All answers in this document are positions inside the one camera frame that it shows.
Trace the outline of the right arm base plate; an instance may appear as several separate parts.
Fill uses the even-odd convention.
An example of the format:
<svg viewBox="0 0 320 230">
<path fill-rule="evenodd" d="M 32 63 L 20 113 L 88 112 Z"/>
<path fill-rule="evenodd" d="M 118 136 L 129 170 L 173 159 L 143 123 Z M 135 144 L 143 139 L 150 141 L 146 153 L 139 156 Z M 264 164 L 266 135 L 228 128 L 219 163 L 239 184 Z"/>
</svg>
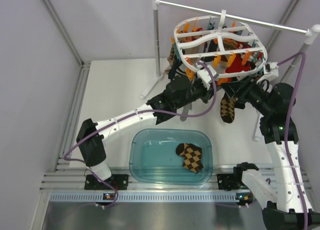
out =
<svg viewBox="0 0 320 230">
<path fill-rule="evenodd" d="M 224 191 L 246 189 L 240 176 L 236 174 L 217 174 L 218 189 Z"/>
</svg>

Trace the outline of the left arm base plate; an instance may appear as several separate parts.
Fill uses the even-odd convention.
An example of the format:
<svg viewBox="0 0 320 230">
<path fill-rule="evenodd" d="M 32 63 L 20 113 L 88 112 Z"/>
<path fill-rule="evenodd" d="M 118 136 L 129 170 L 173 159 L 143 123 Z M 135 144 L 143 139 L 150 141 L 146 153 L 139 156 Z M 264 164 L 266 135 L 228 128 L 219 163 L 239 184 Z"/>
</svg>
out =
<svg viewBox="0 0 320 230">
<path fill-rule="evenodd" d="M 118 190 L 126 190 L 128 187 L 129 176 L 127 174 L 113 174 L 106 183 Z M 85 190 L 111 190 L 110 187 L 100 182 L 94 175 L 87 175 L 84 184 Z"/>
</svg>

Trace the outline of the brown argyle sock front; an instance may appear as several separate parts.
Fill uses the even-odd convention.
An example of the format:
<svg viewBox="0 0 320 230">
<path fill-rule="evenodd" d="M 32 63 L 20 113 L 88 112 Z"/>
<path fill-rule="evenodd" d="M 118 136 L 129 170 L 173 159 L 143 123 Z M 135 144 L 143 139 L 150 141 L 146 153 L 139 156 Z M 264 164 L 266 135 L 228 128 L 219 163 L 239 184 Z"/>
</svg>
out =
<svg viewBox="0 0 320 230">
<path fill-rule="evenodd" d="M 220 101 L 220 117 L 225 123 L 232 123 L 235 119 L 235 103 L 234 98 L 229 98 L 227 94 Z"/>
</svg>

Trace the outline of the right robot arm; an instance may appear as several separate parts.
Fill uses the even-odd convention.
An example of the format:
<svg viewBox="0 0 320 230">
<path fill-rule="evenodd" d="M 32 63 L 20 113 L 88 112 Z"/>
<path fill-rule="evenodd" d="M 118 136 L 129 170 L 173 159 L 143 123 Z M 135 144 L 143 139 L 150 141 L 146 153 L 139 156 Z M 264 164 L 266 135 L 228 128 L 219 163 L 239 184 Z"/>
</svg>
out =
<svg viewBox="0 0 320 230">
<path fill-rule="evenodd" d="M 299 137 L 291 111 L 296 102 L 295 89 L 278 83 L 270 92 L 252 77 L 223 83 L 222 89 L 240 104 L 249 103 L 261 115 L 259 129 L 271 156 L 276 189 L 262 177 L 259 168 L 243 162 L 233 169 L 233 182 L 238 188 L 248 188 L 262 209 L 268 230 L 313 230 L 320 225 L 305 192 L 298 150 Z"/>
</svg>

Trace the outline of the brown argyle sock back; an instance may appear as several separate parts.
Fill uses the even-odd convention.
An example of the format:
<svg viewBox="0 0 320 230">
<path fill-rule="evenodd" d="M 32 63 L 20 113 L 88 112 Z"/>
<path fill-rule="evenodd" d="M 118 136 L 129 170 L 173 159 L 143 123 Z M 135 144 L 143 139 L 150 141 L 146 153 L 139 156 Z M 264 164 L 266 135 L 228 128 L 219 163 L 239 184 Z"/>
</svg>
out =
<svg viewBox="0 0 320 230">
<path fill-rule="evenodd" d="M 202 148 L 191 143 L 180 143 L 178 144 L 175 153 L 178 156 L 183 157 L 182 167 L 185 169 L 198 174 L 204 168 L 202 164 Z"/>
</svg>

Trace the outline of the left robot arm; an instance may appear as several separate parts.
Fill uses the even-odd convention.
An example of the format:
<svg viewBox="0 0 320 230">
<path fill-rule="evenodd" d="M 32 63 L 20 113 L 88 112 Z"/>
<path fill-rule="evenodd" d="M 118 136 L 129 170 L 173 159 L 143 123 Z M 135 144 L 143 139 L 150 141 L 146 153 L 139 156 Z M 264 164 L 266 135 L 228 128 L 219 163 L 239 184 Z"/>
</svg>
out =
<svg viewBox="0 0 320 230">
<path fill-rule="evenodd" d="M 94 122 L 91 118 L 84 120 L 77 134 L 76 144 L 84 164 L 96 177 L 97 185 L 107 189 L 113 184 L 113 174 L 105 150 L 107 143 L 126 132 L 152 127 L 174 116 L 198 117 L 198 114 L 188 114 L 187 106 L 199 99 L 203 103 L 215 102 L 216 88 L 215 77 L 207 71 L 199 71 L 194 82 L 190 82 L 185 75 L 179 75 L 166 85 L 162 93 L 133 111 L 100 122 Z"/>
</svg>

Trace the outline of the brown argyle sock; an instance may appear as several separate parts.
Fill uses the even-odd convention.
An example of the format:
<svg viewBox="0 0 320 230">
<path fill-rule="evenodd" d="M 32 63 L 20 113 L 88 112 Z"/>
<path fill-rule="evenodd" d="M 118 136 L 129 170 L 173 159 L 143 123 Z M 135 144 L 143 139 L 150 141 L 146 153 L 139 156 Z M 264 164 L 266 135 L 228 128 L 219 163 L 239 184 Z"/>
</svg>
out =
<svg viewBox="0 0 320 230">
<path fill-rule="evenodd" d="M 225 123 L 232 123 L 235 119 L 235 103 L 234 98 L 229 98 L 227 94 L 220 101 L 220 117 Z"/>
<path fill-rule="evenodd" d="M 180 143 L 178 144 L 175 153 L 178 156 L 183 157 L 182 167 L 185 169 L 198 174 L 204 168 L 202 164 L 202 148 L 191 143 Z"/>
</svg>

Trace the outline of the white oval clip hanger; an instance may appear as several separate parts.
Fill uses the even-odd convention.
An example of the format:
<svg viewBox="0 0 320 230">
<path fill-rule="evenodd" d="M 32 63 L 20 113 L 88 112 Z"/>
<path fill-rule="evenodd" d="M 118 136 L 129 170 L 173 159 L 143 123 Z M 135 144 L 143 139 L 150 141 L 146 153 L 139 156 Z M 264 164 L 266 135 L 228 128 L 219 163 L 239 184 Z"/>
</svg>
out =
<svg viewBox="0 0 320 230">
<path fill-rule="evenodd" d="M 212 15 L 199 16 L 180 22 L 173 31 L 172 44 L 188 76 L 203 69 L 199 61 L 211 66 L 219 76 L 216 79 L 243 78 L 256 74 L 267 62 L 267 50 L 251 27 L 240 21 L 226 21 Z M 225 73 L 236 54 L 242 57 L 242 65 L 251 62 L 247 72 Z"/>
</svg>

